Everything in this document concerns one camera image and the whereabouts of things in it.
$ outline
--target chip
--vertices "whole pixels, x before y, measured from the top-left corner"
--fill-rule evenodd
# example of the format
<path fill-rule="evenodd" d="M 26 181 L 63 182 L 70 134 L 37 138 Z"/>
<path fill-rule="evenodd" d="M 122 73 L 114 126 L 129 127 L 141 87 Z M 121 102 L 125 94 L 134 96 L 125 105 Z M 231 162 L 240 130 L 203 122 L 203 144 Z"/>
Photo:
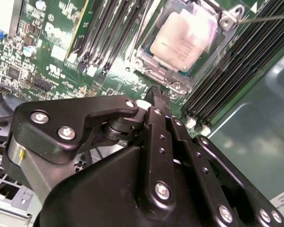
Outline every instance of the chip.
<path fill-rule="evenodd" d="M 39 28 L 35 27 L 34 35 L 36 35 L 36 36 L 40 35 L 40 29 Z"/>
<path fill-rule="evenodd" d="M 34 39 L 30 36 L 24 37 L 24 46 L 31 46 L 34 42 Z"/>
<path fill-rule="evenodd" d="M 12 79 L 19 79 L 20 71 L 10 66 L 8 70 L 8 76 Z"/>
<path fill-rule="evenodd" d="M 35 31 L 35 26 L 32 25 L 32 24 L 30 24 L 29 27 L 28 27 L 28 30 L 29 30 L 30 33 L 34 33 L 34 31 Z"/>

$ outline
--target capacitor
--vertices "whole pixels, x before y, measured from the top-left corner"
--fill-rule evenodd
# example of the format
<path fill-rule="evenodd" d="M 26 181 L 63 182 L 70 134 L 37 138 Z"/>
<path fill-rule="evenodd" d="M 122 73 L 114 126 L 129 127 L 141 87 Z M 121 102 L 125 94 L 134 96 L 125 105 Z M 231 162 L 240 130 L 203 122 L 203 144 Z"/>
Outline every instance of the capacitor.
<path fill-rule="evenodd" d="M 46 3 L 42 0 L 38 0 L 36 2 L 36 8 L 40 11 L 45 11 L 46 10 Z"/>
<path fill-rule="evenodd" d="M 28 58 L 34 57 L 36 53 L 37 50 L 34 46 L 25 46 L 23 48 L 23 55 Z"/>

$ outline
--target black bracket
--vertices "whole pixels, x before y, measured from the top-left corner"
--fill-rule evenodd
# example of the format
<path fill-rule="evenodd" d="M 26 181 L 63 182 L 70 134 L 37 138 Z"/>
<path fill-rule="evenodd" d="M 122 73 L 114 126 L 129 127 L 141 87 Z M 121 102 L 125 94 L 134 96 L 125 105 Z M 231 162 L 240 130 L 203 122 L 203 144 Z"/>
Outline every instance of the black bracket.
<path fill-rule="evenodd" d="M 45 113 L 47 123 L 39 124 L 31 119 L 34 112 Z M 75 156 L 97 146 L 111 146 L 116 142 L 107 139 L 101 128 L 110 119 L 134 117 L 138 107 L 125 96 L 103 96 L 78 99 L 62 99 L 24 103 L 15 110 L 11 136 L 17 143 L 34 151 L 44 159 L 65 164 Z M 72 140 L 58 136 L 62 126 L 72 128 L 76 134 Z"/>

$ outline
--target gray metal panel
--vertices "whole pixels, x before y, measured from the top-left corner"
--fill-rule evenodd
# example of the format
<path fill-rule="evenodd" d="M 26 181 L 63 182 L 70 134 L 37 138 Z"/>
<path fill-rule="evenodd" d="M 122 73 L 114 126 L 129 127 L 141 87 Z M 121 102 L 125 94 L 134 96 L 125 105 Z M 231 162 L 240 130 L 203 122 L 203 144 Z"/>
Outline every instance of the gray metal panel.
<path fill-rule="evenodd" d="M 269 200 L 284 192 L 284 57 L 215 125 L 210 139 Z"/>

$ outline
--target black plastic bracket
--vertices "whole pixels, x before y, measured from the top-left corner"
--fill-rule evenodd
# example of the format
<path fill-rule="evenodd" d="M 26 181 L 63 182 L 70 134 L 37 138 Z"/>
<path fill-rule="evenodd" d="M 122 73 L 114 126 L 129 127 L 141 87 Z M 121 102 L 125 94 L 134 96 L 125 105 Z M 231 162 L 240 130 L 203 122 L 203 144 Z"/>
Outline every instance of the black plastic bracket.
<path fill-rule="evenodd" d="M 34 112 L 47 114 L 49 121 L 35 123 L 30 118 Z M 9 136 L 13 135 L 17 143 L 49 162 L 65 164 L 73 160 L 77 153 L 92 149 L 94 139 L 98 139 L 98 144 L 112 145 L 111 140 L 98 135 L 102 124 L 118 117 L 134 117 L 137 113 L 134 101 L 125 96 L 24 103 L 15 110 Z M 75 138 L 60 138 L 57 131 L 62 126 L 72 128 Z"/>
<path fill-rule="evenodd" d="M 215 174 L 220 184 L 230 191 L 232 206 L 236 208 L 238 216 L 244 223 L 251 226 L 284 226 L 282 214 L 209 139 L 200 135 L 194 139 L 194 142 L 205 151 L 208 160 L 216 167 Z M 263 220 L 260 210 L 264 210 L 269 216 L 269 223 Z M 272 211 L 279 215 L 281 223 L 275 220 Z"/>
<path fill-rule="evenodd" d="M 191 182 L 191 194 L 204 226 L 238 226 L 238 220 L 232 211 L 221 186 L 215 177 L 204 151 L 191 142 L 185 125 L 177 118 L 170 118 L 169 127 L 173 133 L 173 148 L 181 157 L 187 178 Z M 226 208 L 231 221 L 224 219 L 219 207 Z"/>
<path fill-rule="evenodd" d="M 152 106 L 146 114 L 144 134 L 148 138 L 141 154 L 137 203 L 151 219 L 165 219 L 176 206 L 171 134 L 165 115 Z"/>

